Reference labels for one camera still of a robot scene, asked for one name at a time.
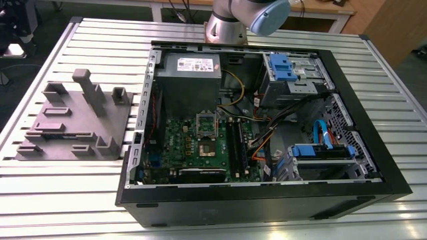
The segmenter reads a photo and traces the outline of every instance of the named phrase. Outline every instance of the open computer tower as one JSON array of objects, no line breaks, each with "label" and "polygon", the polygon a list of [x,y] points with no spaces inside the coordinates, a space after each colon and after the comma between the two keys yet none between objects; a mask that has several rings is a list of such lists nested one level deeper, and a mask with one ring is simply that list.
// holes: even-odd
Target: open computer tower
[{"label": "open computer tower", "polygon": [[409,193],[329,51],[152,42],[116,196],[144,227],[339,218]]}]

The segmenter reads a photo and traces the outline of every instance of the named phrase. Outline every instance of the power supply label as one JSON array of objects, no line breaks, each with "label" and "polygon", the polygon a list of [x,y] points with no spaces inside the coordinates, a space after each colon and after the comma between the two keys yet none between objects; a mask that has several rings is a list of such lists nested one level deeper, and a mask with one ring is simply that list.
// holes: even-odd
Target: power supply label
[{"label": "power supply label", "polygon": [[213,60],[210,58],[177,59],[177,71],[213,72]]}]

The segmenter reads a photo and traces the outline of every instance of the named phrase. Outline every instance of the aluminum extrusion tabletop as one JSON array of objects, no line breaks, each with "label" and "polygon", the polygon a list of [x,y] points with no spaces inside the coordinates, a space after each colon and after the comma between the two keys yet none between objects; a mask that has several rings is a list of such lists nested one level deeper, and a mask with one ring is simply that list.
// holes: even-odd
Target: aluminum extrusion tabletop
[{"label": "aluminum extrusion tabletop", "polygon": [[130,143],[150,40],[201,42],[202,25],[74,17],[0,134],[0,238],[73,239],[425,239],[427,114],[372,43],[357,35],[248,32],[250,45],[331,50],[413,193],[332,220],[142,228],[114,206],[121,160],[17,161],[48,82],[72,82],[76,68],[92,72],[104,91],[136,94],[124,143]]}]

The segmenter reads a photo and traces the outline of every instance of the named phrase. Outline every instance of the white label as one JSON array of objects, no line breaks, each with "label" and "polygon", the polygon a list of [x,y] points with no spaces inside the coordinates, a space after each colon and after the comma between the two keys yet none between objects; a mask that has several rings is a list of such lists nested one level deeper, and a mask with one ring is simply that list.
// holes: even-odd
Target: white label
[{"label": "white label", "polygon": [[209,58],[177,59],[177,71],[213,72],[213,60]]},{"label": "white label", "polygon": [[272,170],[269,169],[269,167],[266,165],[264,165],[264,172],[266,173],[268,176],[272,173]]},{"label": "white label", "polygon": [[260,106],[260,99],[257,97],[253,98],[253,106],[254,107]]},{"label": "white label", "polygon": [[273,152],[273,156],[274,157],[281,156],[281,154],[282,154],[282,151],[280,151],[278,149]]},{"label": "white label", "polygon": [[293,69],[295,74],[305,74],[303,69]]}]

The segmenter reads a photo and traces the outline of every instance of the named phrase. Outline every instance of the motherboard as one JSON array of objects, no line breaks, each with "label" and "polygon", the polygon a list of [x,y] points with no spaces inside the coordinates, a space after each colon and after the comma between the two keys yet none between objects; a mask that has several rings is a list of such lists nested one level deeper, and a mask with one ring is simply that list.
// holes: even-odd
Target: motherboard
[{"label": "motherboard", "polygon": [[252,139],[250,122],[240,118],[166,119],[162,152],[148,155],[148,184],[258,182],[258,164],[246,156]]}]

